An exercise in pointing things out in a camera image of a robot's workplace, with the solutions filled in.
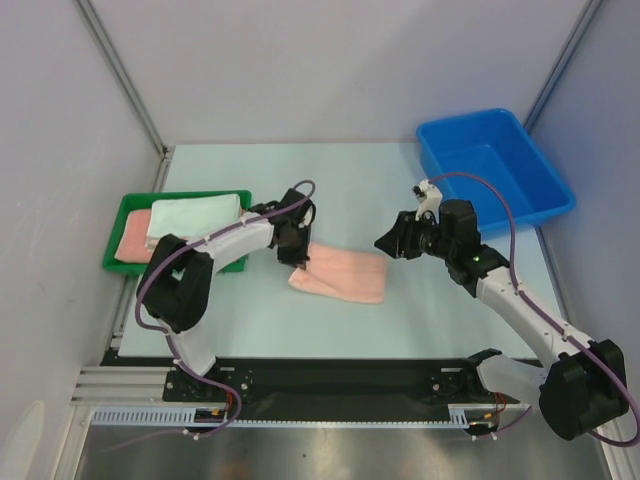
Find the white light blue towel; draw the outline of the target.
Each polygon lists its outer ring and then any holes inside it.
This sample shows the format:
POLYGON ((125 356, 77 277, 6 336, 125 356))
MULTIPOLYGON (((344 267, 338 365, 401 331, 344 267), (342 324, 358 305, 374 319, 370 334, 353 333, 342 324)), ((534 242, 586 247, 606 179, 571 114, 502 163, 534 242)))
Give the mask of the white light blue towel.
POLYGON ((151 207, 146 247, 154 250, 160 239, 169 234, 187 241, 197 240, 234 223, 240 212, 238 194, 157 200, 151 207))

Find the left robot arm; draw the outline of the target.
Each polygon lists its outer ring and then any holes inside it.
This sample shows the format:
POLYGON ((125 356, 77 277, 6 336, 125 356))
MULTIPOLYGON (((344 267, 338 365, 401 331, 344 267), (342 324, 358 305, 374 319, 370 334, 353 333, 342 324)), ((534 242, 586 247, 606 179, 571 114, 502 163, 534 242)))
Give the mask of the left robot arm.
POLYGON ((164 338, 173 363, 187 372, 185 388, 199 400, 214 397, 220 376, 205 339, 204 315, 214 276, 255 251, 273 249, 279 263, 303 268, 309 261, 316 217, 312 193, 298 186, 279 201, 260 203, 216 231, 194 240, 161 238, 136 290, 135 323, 164 338))

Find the pink terry towel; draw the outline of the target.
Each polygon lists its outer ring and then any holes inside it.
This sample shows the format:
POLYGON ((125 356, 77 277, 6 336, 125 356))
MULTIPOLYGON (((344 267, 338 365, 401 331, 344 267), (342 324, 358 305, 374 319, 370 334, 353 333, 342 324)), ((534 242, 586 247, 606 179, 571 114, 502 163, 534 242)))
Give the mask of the pink terry towel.
POLYGON ((151 220, 150 209, 134 210, 126 219, 124 231, 114 258, 129 264, 146 264, 152 256, 147 248, 147 231, 151 220))

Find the pale pink towel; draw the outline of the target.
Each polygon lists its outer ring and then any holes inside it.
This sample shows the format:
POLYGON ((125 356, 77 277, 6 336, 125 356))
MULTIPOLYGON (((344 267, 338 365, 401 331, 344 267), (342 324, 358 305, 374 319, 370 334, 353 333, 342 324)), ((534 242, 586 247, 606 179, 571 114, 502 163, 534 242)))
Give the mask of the pale pink towel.
POLYGON ((352 303, 384 301, 387 260, 382 255, 312 242, 309 257, 306 267, 289 277, 292 288, 352 303))

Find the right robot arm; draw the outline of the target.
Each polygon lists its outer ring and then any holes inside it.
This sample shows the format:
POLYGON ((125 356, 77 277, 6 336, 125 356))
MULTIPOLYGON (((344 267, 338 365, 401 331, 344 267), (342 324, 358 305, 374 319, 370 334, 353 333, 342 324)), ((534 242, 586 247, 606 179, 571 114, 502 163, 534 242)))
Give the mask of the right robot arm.
POLYGON ((476 367, 460 377, 469 400, 504 393, 539 409, 564 440, 639 412, 626 385, 621 349, 610 340, 592 340, 537 305, 512 262, 482 242, 470 202, 447 200, 437 213, 402 211, 374 245, 394 259, 427 254, 443 260, 450 278, 496 312, 535 353, 538 368, 501 353, 476 355, 476 367))

